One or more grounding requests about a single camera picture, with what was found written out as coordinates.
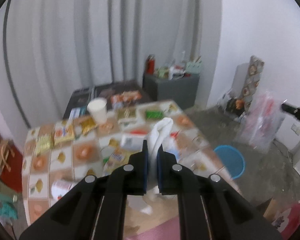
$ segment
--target concrete floor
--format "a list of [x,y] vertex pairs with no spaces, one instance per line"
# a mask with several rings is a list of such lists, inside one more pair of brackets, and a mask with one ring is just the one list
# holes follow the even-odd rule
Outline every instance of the concrete floor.
[[[245,158],[244,174],[235,180],[243,196],[257,206],[274,197],[281,207],[300,200],[300,176],[288,160],[287,149],[280,143],[271,144],[267,154],[261,154],[247,145],[233,142],[239,128],[237,122],[219,113],[217,109],[202,111],[197,107],[186,110],[195,125],[210,142],[212,148],[231,145]],[[17,202],[19,219],[14,222],[17,238],[27,228],[22,198]]]

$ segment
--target silver screw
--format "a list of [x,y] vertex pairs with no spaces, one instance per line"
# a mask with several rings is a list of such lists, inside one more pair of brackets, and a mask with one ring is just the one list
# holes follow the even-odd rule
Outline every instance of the silver screw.
[[92,183],[92,182],[94,182],[95,179],[96,178],[94,176],[89,175],[89,176],[85,177],[84,180],[85,180],[86,183]]
[[212,175],[210,176],[210,179],[211,179],[212,181],[214,181],[214,182],[218,182],[218,181],[221,180],[221,178],[220,178],[220,176],[219,176],[218,174],[212,174]]
[[182,170],[182,166],[181,166],[180,164],[174,164],[174,165],[172,166],[172,169],[173,169],[174,171],[181,171],[181,170]]
[[125,171],[133,171],[133,166],[131,164],[127,164],[123,166]]

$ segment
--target white paper cup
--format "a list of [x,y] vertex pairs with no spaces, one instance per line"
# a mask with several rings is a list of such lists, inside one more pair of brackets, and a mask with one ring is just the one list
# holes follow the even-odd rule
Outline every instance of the white paper cup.
[[90,101],[87,110],[97,124],[107,121],[107,100],[105,98],[96,98]]

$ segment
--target curtain fold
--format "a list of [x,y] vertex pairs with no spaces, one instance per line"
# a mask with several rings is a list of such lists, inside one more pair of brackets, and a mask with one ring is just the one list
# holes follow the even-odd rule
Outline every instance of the curtain fold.
[[12,0],[7,54],[32,127],[63,116],[72,92],[195,54],[199,0]]

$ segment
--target patterned tablecloth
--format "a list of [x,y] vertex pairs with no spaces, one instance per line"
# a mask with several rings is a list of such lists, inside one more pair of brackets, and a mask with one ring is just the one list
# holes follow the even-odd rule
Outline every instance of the patterned tablecloth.
[[[165,116],[171,117],[174,121],[172,132],[179,132],[176,138],[178,148],[181,151],[186,150],[188,153],[203,153],[203,165],[200,165],[200,169],[204,170],[204,175],[218,173],[238,191],[237,185],[232,181],[228,171],[213,152],[209,143],[182,110],[176,107],[174,110],[168,111],[171,104],[176,106],[173,101],[138,105],[136,106],[138,121],[129,125],[119,124],[116,112],[109,111],[107,113],[108,122],[113,124],[110,132],[96,128],[86,136],[80,136],[77,140],[59,145],[59,147],[39,156],[36,156],[36,138],[49,132],[52,133],[55,126],[60,126],[61,122],[29,130],[24,148],[22,170],[23,201],[28,225],[31,225],[56,202],[51,196],[51,185],[55,180],[79,181],[87,174],[102,176],[103,149],[108,147],[111,138],[120,140],[123,133],[133,131],[148,133],[156,121],[145,119],[146,110],[164,111]],[[85,146],[93,149],[92,154],[89,155],[88,159],[78,158],[78,153]],[[144,200],[152,206],[153,214],[142,214],[127,207],[124,224],[125,236],[143,233],[178,215],[176,199],[158,197],[153,202],[145,196]]]

